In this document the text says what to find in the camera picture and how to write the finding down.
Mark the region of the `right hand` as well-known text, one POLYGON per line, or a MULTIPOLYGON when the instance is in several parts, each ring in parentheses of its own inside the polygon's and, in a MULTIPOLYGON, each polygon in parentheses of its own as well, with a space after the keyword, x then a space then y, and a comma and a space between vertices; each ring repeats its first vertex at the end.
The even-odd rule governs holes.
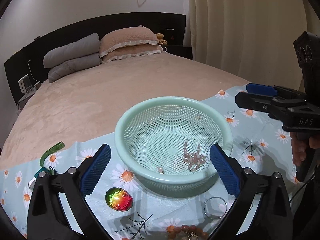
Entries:
MULTIPOLYGON (((307 144, 298 140, 297 133, 290 132, 291 147, 292 147, 292 161, 296 166, 300 166, 306 159, 307 144)), ((309 146, 314 149, 319 149, 320 139, 319 135, 309 138, 309 146)))

